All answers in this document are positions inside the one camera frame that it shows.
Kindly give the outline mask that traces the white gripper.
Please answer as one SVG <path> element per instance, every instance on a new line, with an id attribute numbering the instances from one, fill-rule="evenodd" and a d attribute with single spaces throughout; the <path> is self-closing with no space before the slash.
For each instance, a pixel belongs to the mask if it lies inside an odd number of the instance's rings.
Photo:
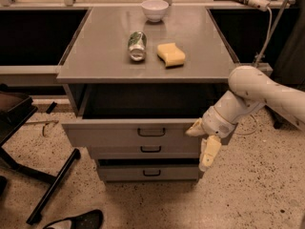
<path id="1" fill-rule="evenodd" d="M 188 136 L 201 136 L 205 133 L 209 135 L 207 139 L 201 141 L 200 171 L 206 172 L 212 166 L 222 146 L 220 138 L 229 136 L 235 127 L 235 124 L 223 118 L 212 106 L 186 131 Z"/>

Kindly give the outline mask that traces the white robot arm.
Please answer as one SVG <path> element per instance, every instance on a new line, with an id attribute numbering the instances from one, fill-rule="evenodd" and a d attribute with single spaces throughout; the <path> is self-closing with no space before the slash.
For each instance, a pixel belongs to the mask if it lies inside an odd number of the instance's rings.
<path id="1" fill-rule="evenodd" d="M 305 93 L 274 82 L 258 68 L 240 66 L 228 78 L 229 90 L 212 105 L 193 126 L 189 136 L 207 136 L 201 141 L 199 170 L 207 171 L 222 144 L 244 115 L 251 115 L 264 106 L 305 130 Z"/>

